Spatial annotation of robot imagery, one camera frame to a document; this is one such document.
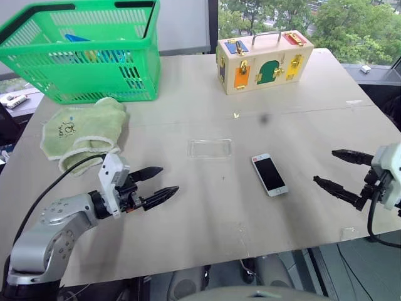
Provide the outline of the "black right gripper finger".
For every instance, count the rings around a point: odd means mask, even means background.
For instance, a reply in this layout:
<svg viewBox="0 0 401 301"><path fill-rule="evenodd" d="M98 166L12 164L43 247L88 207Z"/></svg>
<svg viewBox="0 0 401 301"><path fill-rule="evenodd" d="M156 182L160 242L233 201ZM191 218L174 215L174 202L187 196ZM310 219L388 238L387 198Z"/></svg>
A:
<svg viewBox="0 0 401 301"><path fill-rule="evenodd" d="M366 203L366 199L358 196L350 191L347 191L343 186L319 176L314 176L313 180L320 188L324 189L330 195L350 203L355 209L361 211Z"/></svg>
<svg viewBox="0 0 401 301"><path fill-rule="evenodd" d="M354 150L338 149L333 150L331 154L343 161L358 165L371 166L373 160L372 155Z"/></svg>

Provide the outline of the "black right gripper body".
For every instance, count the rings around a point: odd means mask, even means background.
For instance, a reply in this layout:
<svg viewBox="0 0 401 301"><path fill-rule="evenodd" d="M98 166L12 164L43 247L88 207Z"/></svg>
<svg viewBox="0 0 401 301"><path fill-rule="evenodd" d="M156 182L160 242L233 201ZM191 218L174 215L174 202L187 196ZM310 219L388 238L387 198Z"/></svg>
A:
<svg viewBox="0 0 401 301"><path fill-rule="evenodd" d="M385 188L372 167L368 170L364 182L365 185L360 193L360 204L365 204L368 200L379 202L385 192Z"/></svg>

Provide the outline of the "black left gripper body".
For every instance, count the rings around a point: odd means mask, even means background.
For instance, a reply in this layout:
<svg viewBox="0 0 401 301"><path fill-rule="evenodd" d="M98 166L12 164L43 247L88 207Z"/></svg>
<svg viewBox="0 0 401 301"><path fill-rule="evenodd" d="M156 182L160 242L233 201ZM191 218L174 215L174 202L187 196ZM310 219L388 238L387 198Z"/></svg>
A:
<svg viewBox="0 0 401 301"><path fill-rule="evenodd" d="M141 174L129 174L125 182L121 186L116 186L115 190L118 193L120 211L129 213L138 208L143 208L146 211L145 199L137 196L137 182L143 181Z"/></svg>

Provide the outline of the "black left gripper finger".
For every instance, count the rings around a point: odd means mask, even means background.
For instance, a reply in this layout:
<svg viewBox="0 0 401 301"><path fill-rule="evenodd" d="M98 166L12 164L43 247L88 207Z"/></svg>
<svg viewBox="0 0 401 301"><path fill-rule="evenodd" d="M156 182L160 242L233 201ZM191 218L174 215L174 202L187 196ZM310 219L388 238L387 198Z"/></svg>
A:
<svg viewBox="0 0 401 301"><path fill-rule="evenodd" d="M153 178L154 176L156 176L163 170L164 169L159 166L150 166L150 167L146 167L141 170L132 172L130 174L130 178L133 182L142 182L142 181L146 181L148 179Z"/></svg>
<svg viewBox="0 0 401 301"><path fill-rule="evenodd" d="M171 198L179 190L178 186L165 187L160 189L148 198L142 199L142 207L144 211L148 211Z"/></svg>

